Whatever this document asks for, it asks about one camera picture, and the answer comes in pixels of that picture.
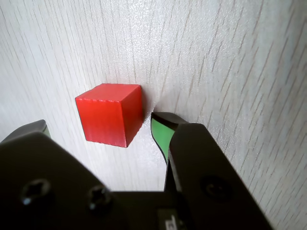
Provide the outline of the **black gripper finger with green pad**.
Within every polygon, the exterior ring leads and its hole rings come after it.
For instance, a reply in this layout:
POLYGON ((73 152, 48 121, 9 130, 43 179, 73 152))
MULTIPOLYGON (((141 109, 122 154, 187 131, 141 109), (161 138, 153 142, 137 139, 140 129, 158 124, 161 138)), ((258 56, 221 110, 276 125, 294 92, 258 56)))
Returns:
POLYGON ((269 230, 271 225, 203 124, 151 114, 151 134, 166 162, 164 190, 189 230, 269 230))

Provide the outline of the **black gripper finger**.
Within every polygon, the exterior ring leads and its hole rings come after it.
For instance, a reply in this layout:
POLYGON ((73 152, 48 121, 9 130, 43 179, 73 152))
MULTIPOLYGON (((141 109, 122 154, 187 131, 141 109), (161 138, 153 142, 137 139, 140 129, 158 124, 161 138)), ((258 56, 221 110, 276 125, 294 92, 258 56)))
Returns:
POLYGON ((3 230, 123 230, 111 193, 54 142, 44 120, 24 125, 0 144, 3 230))

